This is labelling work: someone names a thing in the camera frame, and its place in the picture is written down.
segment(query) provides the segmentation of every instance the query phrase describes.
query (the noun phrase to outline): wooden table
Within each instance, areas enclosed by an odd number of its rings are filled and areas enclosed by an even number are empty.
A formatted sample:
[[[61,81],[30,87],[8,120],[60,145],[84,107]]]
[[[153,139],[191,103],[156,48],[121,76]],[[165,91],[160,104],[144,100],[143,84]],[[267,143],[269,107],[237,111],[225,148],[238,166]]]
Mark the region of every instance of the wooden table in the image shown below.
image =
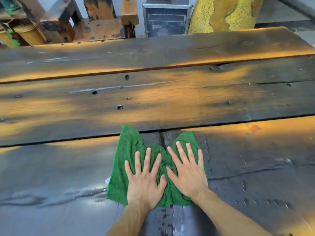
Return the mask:
[[[209,188],[279,235],[315,232],[315,50],[285,28],[0,52],[2,235],[104,235],[121,126],[170,145],[192,130]],[[142,235],[218,235],[196,206]]]

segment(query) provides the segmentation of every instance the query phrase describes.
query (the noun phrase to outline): person's right hand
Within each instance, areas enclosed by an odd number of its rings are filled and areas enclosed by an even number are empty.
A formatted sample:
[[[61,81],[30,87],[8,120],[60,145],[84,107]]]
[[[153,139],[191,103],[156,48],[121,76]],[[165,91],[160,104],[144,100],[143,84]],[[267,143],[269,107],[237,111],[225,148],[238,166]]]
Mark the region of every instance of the person's right hand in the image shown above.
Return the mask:
[[[196,164],[190,143],[186,143],[189,161],[180,142],[176,142],[176,146],[183,163],[180,162],[172,148],[167,147],[177,168],[178,176],[169,167],[166,167],[167,175],[182,194],[194,201],[201,190],[209,189],[207,176],[203,167],[203,154],[199,149],[198,164]]]

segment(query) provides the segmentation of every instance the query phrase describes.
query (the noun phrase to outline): green microfiber towel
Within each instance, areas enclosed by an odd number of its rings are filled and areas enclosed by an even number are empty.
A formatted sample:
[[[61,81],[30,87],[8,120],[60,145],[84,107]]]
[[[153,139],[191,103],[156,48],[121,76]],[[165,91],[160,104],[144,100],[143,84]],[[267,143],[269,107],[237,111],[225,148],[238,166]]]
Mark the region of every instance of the green microfiber towel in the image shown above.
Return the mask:
[[[199,146],[192,132],[191,131],[183,132],[173,142],[171,147],[179,157],[179,153],[176,147],[177,141],[180,141],[187,156],[188,154],[186,143],[191,144],[191,148],[195,155],[196,162],[198,163]],[[125,171],[124,163],[126,160],[128,160],[131,171],[133,174],[135,174],[136,172],[135,153],[136,151],[139,151],[141,168],[143,170],[143,162],[146,155],[147,147],[151,147],[150,171],[152,170],[153,164],[157,158],[158,153],[161,153],[162,155],[162,161],[157,175],[157,183],[159,184],[161,175],[163,174],[166,176],[167,180],[166,189],[157,207],[165,208],[169,205],[178,206],[190,205],[191,204],[190,198],[180,193],[180,191],[175,187],[173,182],[167,176],[166,166],[168,166],[171,170],[173,170],[175,174],[177,174],[175,164],[172,161],[169,152],[166,151],[160,145],[156,144],[144,145],[143,139],[140,136],[139,132],[128,126],[124,126],[120,134],[114,158],[112,175],[107,188],[106,198],[114,200],[115,202],[122,204],[124,206],[128,204],[127,202],[128,177]]]

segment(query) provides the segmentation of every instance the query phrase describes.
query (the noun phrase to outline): finger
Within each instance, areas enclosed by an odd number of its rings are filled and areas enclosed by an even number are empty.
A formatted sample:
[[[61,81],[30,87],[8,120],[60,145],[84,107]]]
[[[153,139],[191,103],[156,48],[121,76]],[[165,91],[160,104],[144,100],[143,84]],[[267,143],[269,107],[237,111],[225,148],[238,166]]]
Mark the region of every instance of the finger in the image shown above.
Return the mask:
[[[132,171],[130,170],[129,161],[125,161],[125,170],[126,170],[128,179],[130,179],[133,176],[133,174],[132,174]]]
[[[163,174],[160,178],[160,183],[158,184],[158,192],[159,192],[160,197],[163,196],[166,185],[167,185],[167,180],[166,180],[165,175]]]
[[[198,166],[203,169],[203,154],[201,149],[198,150]]]
[[[184,152],[183,147],[181,146],[181,143],[176,142],[176,146],[177,146],[177,149],[178,149],[178,152],[179,152],[179,155],[180,155],[180,158],[181,158],[183,164],[187,164],[188,159],[187,159],[186,153]]]
[[[194,153],[192,152],[190,143],[186,143],[186,147],[187,147],[189,162],[191,164],[195,165],[196,164],[196,160],[195,160]]]
[[[161,160],[162,160],[162,156],[159,153],[151,170],[151,174],[153,178],[157,177],[157,174],[158,174],[157,172],[160,169]]]
[[[171,179],[171,181],[177,187],[177,185],[178,185],[178,176],[175,175],[175,173],[169,167],[166,167],[166,171],[167,171],[167,176]]]
[[[136,152],[136,160],[135,160],[136,174],[141,173],[141,163],[140,163],[140,152]]]
[[[176,168],[180,167],[180,165],[182,165],[182,163],[180,162],[178,156],[175,154],[175,152],[173,151],[173,149],[168,146],[167,147],[168,152],[171,154],[172,160],[176,166]]]
[[[148,147],[146,151],[146,157],[144,158],[143,163],[143,172],[149,172],[150,170],[150,161],[151,161],[151,148]]]

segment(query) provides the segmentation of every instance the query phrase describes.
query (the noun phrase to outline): hand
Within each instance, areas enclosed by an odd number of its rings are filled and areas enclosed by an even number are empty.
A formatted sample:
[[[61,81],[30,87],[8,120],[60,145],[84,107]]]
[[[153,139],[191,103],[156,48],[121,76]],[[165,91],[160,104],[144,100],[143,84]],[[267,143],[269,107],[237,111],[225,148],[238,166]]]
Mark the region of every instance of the hand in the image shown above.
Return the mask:
[[[125,161],[125,169],[128,176],[128,204],[141,204],[147,211],[153,209],[161,200],[167,181],[165,175],[160,178],[160,183],[157,185],[157,172],[160,168],[162,156],[159,153],[155,163],[150,171],[151,148],[147,148],[146,157],[143,164],[143,172],[141,172],[140,152],[136,152],[136,174],[130,170],[128,161]]]
[[[198,150],[198,164],[196,164],[190,143],[186,143],[189,161],[180,142],[176,142],[176,146],[183,163],[180,162],[172,148],[167,147],[177,168],[178,176],[170,168],[166,167],[167,175],[182,194],[195,201],[199,191],[209,189],[207,176],[203,167],[202,151]]]

